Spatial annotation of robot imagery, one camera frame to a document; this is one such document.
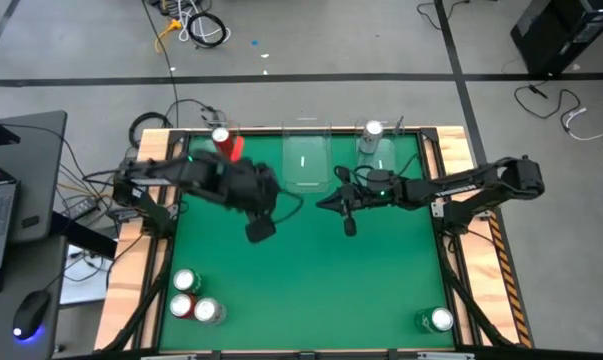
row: white cable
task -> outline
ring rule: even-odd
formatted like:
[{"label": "white cable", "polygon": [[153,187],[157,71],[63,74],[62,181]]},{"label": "white cable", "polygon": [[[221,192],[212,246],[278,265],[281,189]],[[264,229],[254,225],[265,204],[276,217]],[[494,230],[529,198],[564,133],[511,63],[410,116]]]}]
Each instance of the white cable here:
[{"label": "white cable", "polygon": [[595,139],[600,139],[600,138],[602,138],[602,137],[603,137],[603,133],[601,133],[601,134],[599,134],[599,135],[594,135],[594,136],[586,137],[586,138],[578,137],[578,136],[576,136],[576,135],[574,135],[574,134],[572,133],[572,130],[570,129],[570,122],[571,122],[571,121],[572,121],[574,118],[576,118],[577,116],[579,116],[579,115],[583,114],[583,113],[584,113],[584,112],[586,112],[586,111],[588,111],[588,109],[587,109],[587,108],[581,108],[581,109],[579,109],[578,111],[571,112],[571,113],[569,113],[569,114],[568,114],[568,115],[569,115],[568,120],[566,120],[566,122],[565,122],[565,127],[566,127],[566,129],[568,130],[568,134],[570,134],[570,136],[572,136],[572,138],[573,138],[573,139],[575,139],[575,140],[579,140],[579,141],[590,141],[590,140],[595,140]]},{"label": "white cable", "polygon": [[[194,9],[195,13],[199,13],[199,8],[197,8],[196,4],[194,3],[194,0],[189,0],[190,4],[192,5],[192,9],[188,10],[188,11],[182,11],[181,10],[181,0],[177,0],[177,4],[179,7],[179,22],[181,23],[181,31],[179,32],[179,40],[181,42],[186,42],[190,40],[190,34],[188,34],[188,20],[190,20],[190,18],[192,17],[192,10]],[[197,20],[195,20],[195,23],[199,23],[199,31],[200,33],[197,34],[196,29],[193,29],[192,32],[194,33],[194,35],[196,36],[200,36],[201,38],[203,38],[203,41],[208,42],[207,40],[207,36],[212,36],[218,32],[221,31],[221,29],[217,29],[211,33],[206,34],[205,32],[203,32],[203,19],[199,18]],[[230,35],[232,35],[232,32],[230,31],[230,28],[226,27],[225,28],[227,31],[227,36],[225,37],[225,39],[223,39],[223,42],[228,41],[228,39],[230,38]]]}]

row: green table surface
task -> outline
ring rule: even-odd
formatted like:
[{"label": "green table surface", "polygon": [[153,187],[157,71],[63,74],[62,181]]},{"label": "green table surface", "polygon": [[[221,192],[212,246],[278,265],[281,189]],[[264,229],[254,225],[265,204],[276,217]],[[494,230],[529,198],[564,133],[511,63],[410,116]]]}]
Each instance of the green table surface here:
[{"label": "green table surface", "polygon": [[[333,135],[332,164],[356,166],[352,135]],[[418,151],[415,135],[395,139],[397,166]],[[199,146],[196,140],[193,147]],[[272,166],[281,179],[282,138],[248,136],[244,156]],[[419,161],[404,175],[422,176]],[[331,193],[304,194],[305,205],[259,244],[246,239],[244,214],[184,196],[171,275],[198,272],[204,296],[227,309],[220,325],[177,319],[170,299],[163,309],[160,349],[317,350],[447,348],[450,332],[424,334],[414,325],[418,310],[445,306],[429,210],[388,207],[355,213],[358,234],[346,237],[341,217],[318,209]],[[296,202],[281,195],[274,218]]]}]

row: red can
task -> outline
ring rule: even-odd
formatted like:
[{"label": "red can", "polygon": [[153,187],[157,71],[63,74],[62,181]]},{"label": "red can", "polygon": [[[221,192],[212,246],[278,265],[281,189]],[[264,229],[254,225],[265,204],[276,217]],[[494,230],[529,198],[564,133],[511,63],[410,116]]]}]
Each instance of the red can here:
[{"label": "red can", "polygon": [[232,157],[234,138],[228,129],[222,127],[214,129],[212,131],[212,141],[214,142],[214,146],[216,146],[217,151],[224,154],[228,158]]},{"label": "red can", "polygon": [[179,319],[193,319],[196,302],[192,294],[179,294],[170,301],[170,312]]}]

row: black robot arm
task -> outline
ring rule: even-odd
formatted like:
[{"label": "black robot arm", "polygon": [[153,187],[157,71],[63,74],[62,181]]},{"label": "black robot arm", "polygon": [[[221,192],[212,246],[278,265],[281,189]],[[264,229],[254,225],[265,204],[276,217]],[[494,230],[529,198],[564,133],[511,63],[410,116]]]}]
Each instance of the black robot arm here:
[{"label": "black robot arm", "polygon": [[197,150],[166,161],[130,161],[114,176],[114,201],[137,210],[144,227],[158,236],[174,234],[174,216],[157,205],[148,186],[176,186],[209,202],[245,212],[246,234],[259,242],[276,232],[271,215],[281,189],[274,172],[265,164],[242,158],[230,162],[218,153]]},{"label": "black robot arm", "polygon": [[545,191],[539,165],[527,156],[522,159],[503,158],[435,180],[408,179],[389,170],[377,169],[363,176],[359,170],[351,171],[337,166],[335,175],[342,185],[332,195],[317,202],[318,207],[335,211],[344,217],[348,236],[356,234],[352,217],[356,210],[382,206],[414,210],[429,206],[438,198],[480,190],[465,201],[449,201],[443,205],[444,230],[458,234],[467,231],[468,224],[476,214],[510,199],[534,199]]}]

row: yellow and black tape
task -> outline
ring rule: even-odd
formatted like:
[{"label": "yellow and black tape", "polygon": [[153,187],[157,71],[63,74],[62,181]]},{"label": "yellow and black tape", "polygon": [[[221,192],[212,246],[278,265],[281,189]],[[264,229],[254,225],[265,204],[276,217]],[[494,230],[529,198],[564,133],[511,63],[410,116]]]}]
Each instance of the yellow and black tape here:
[{"label": "yellow and black tape", "polygon": [[494,212],[490,213],[490,232],[492,233],[492,240],[494,241],[494,247],[497,252],[499,259],[499,267],[501,268],[501,274],[503,275],[503,282],[508,295],[508,301],[510,303],[510,309],[512,310],[512,317],[514,318],[514,325],[519,336],[519,342],[529,348],[532,348],[532,338],[530,336],[530,328],[528,327],[528,319],[523,311],[521,305],[520,291],[517,288],[516,281],[514,280],[514,273],[512,271],[513,265],[510,257],[506,251],[506,246],[503,241],[503,235],[499,226],[499,219]]}]

